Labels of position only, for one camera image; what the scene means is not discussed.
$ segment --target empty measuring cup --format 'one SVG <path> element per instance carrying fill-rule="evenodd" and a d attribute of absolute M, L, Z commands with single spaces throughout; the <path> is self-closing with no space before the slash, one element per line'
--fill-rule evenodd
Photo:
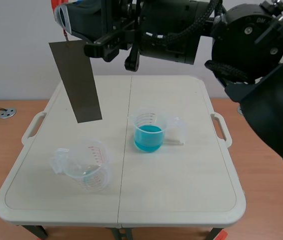
<path fill-rule="evenodd" d="M 87 140 L 70 149 L 57 149 L 49 163 L 56 174 L 65 173 L 87 192 L 103 189 L 110 180 L 106 148 L 100 141 Z"/>
<path fill-rule="evenodd" d="M 169 117 L 167 113 L 155 107 L 141 107 L 129 118 L 134 124 L 135 145 L 145 152 L 159 149 L 167 130 L 175 133 L 170 134 L 171 144 L 185 144 L 186 125 L 179 117 Z"/>

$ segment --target blue liquid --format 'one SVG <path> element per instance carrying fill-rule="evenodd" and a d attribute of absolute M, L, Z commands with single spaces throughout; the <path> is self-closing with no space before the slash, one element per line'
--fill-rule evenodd
<path fill-rule="evenodd" d="M 158 126 L 144 125 L 135 130 L 135 144 L 145 152 L 154 152 L 161 147 L 164 141 L 164 132 Z"/>

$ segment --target red object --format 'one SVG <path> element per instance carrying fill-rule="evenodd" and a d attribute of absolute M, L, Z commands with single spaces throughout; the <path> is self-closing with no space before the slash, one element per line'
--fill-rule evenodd
<path fill-rule="evenodd" d="M 68 0 L 51 0 L 51 8 L 52 8 L 52 11 L 54 11 L 55 8 L 56 8 L 58 5 L 61 5 L 61 4 L 64 4 L 64 3 L 68 3 Z"/>
<path fill-rule="evenodd" d="M 228 236 L 228 233 L 225 232 L 225 230 L 221 230 L 221 232 L 218 234 L 215 240 L 225 240 L 227 236 Z"/>

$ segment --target table leg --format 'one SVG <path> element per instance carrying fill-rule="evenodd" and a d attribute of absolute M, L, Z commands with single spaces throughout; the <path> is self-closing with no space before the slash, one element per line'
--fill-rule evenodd
<path fill-rule="evenodd" d="M 132 228 L 124 228 L 127 240 L 133 240 Z"/>
<path fill-rule="evenodd" d="M 120 233 L 120 230 L 118 228 L 110 227 L 109 229 L 111 230 L 115 240 L 122 240 L 122 234 Z"/>
<path fill-rule="evenodd" d="M 34 234 L 37 238 L 41 240 L 44 240 L 48 237 L 45 229 L 42 226 L 23 225 L 22 227 L 30 231 L 32 234 Z"/>
<path fill-rule="evenodd" d="M 218 234 L 220 234 L 220 232 L 223 230 L 223 228 L 216 228 L 214 227 L 210 233 L 208 233 L 207 237 L 205 238 L 205 240 L 214 240 Z"/>

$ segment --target table seam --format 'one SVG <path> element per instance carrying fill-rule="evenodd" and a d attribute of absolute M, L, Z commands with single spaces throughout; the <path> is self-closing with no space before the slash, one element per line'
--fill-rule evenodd
<path fill-rule="evenodd" d="M 122 169 L 121 169 L 121 180 L 120 180 L 120 190 L 119 190 L 119 201 L 118 201 L 118 213 L 117 213 L 117 224 L 119 224 L 120 217 L 120 205 L 121 205 L 121 194 L 122 194 L 122 184 L 123 184 L 123 173 L 124 173 L 124 161 L 125 161 L 125 150 L 126 150 L 126 140 L 127 140 L 127 128 L 130 114 L 130 104 L 131 104 L 131 94 L 132 94 L 132 84 L 133 84 L 133 76 L 130 78 L 130 90 L 129 90 L 129 100 L 128 100 L 128 111 L 127 111 L 127 122 L 126 122 L 126 135 L 125 135 L 125 143 L 123 148 L 123 157 L 122 157 Z"/>

